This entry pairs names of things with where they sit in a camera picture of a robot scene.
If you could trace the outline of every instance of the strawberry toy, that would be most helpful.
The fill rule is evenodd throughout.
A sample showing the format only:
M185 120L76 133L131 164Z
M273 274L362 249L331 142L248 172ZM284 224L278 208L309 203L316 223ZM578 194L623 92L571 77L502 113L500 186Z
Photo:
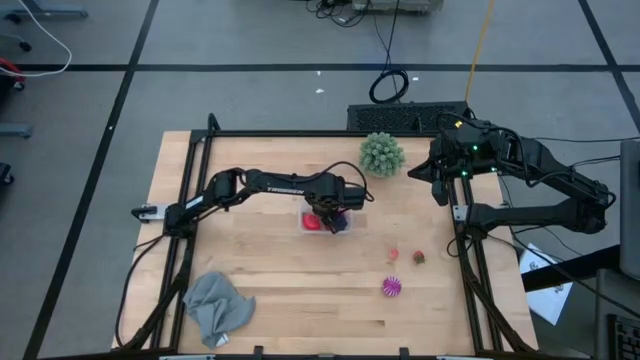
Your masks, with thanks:
M320 230L320 219L314 214L304 214L302 215L302 225L305 230L318 231Z
M416 265L424 264L425 258L422 251L418 250L413 253L413 262L415 262Z
M398 252L398 249L391 249L389 250L389 260L394 261L395 259L398 258L398 255L400 255L400 253Z

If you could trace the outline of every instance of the gray towel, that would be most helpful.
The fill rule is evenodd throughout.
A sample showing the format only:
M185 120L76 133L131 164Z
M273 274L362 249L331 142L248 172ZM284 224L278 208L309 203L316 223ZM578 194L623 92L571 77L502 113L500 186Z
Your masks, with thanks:
M209 349L215 348L224 333L247 324L256 308L255 298L238 295L231 282L217 272L199 277L182 301Z

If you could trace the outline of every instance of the yellow cable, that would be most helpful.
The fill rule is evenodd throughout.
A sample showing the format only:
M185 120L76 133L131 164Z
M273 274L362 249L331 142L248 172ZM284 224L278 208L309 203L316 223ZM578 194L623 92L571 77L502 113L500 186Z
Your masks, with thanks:
M469 103L469 95L471 93L471 85L473 84L473 75L476 70L476 63L482 52L482 41L484 40L484 34L489 27L489 20L491 20L491 12L493 11L493 4L495 0L489 0L489 8L487 9L487 15L484 17L484 24L482 24L482 30L480 31L480 39L478 39L478 46L476 46L476 52L473 54L473 62L471 63L471 72L469 72L469 80L467 80L467 90L464 93L464 100Z

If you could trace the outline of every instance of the red object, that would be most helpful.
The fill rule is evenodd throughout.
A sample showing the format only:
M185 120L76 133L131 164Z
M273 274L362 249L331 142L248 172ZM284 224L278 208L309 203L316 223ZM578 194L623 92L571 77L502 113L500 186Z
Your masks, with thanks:
M397 259L398 255L400 255L400 253L398 252L398 249L391 249L389 251L389 259L391 259L391 260Z
M20 71L20 69L18 69L17 66L15 66L12 62L10 62L5 58L0 58L0 66L4 67L9 71L13 71L14 73L22 74L22 71ZM15 79L17 83L21 83L21 84L24 84L24 81L26 80L24 76L16 76Z
M304 214L302 215L302 226L304 226L306 230L320 230L320 219L313 214Z
M413 261L416 263L416 265L424 264L425 258L422 251L418 250L413 253Z

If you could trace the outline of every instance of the pink ball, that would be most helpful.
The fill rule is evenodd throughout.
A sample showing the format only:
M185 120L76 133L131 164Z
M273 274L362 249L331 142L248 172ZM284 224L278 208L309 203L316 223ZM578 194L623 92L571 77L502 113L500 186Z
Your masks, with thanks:
M389 276L382 282L382 292L390 297L400 295L402 284L400 279L395 276Z

